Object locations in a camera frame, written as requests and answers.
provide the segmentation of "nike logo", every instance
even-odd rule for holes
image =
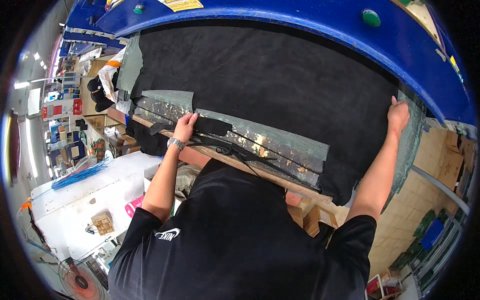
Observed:
[[[157,236],[158,234],[160,235],[158,237],[159,240],[169,240],[171,241],[174,237],[176,237],[178,234],[180,233],[180,229],[178,228],[173,228],[173,229],[169,229],[167,231],[164,231],[164,232],[157,232],[155,234],[155,236]]]

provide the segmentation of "hand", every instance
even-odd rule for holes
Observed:
[[[192,137],[193,125],[197,121],[197,118],[198,114],[192,114],[191,112],[181,117],[177,122],[177,126],[175,126],[175,131],[172,137],[183,143],[188,142]]]
[[[392,96],[392,105],[387,113],[388,131],[397,133],[398,136],[400,136],[409,118],[410,113],[408,112],[408,104],[406,101],[397,101],[395,96]]]

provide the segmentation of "blue machine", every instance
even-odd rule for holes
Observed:
[[[125,47],[127,38],[115,38],[112,33],[104,32],[95,25],[95,20],[105,14],[106,3],[106,0],[75,2],[63,33],[64,42],[60,51],[61,54],[66,53],[63,56],[79,56],[98,45],[116,49]]]
[[[399,2],[371,1],[368,5],[355,0],[196,2],[201,2],[199,8],[174,12],[159,0],[124,0],[105,13],[102,7],[105,3],[100,0],[91,4],[88,0],[77,0],[67,26],[101,30],[115,38],[161,24],[197,19],[247,19],[298,28],[329,38],[373,60],[418,94],[446,128],[466,128],[468,136],[476,137],[474,95],[466,74],[462,73],[463,64],[438,15],[428,5],[439,43]],[[363,20],[365,10],[379,17],[381,22],[374,25],[379,26]]]

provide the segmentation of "black t-shirt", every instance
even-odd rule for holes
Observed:
[[[137,208],[108,275],[113,299],[364,297],[371,216],[346,222],[325,249],[280,187],[228,166],[202,173],[165,224]]]

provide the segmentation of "green button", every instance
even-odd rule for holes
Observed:
[[[133,10],[134,13],[143,13],[144,11],[144,6],[143,5],[137,5],[135,6],[135,9]]]
[[[377,13],[372,10],[364,10],[362,12],[362,19],[368,26],[371,27],[378,27],[381,23]]]

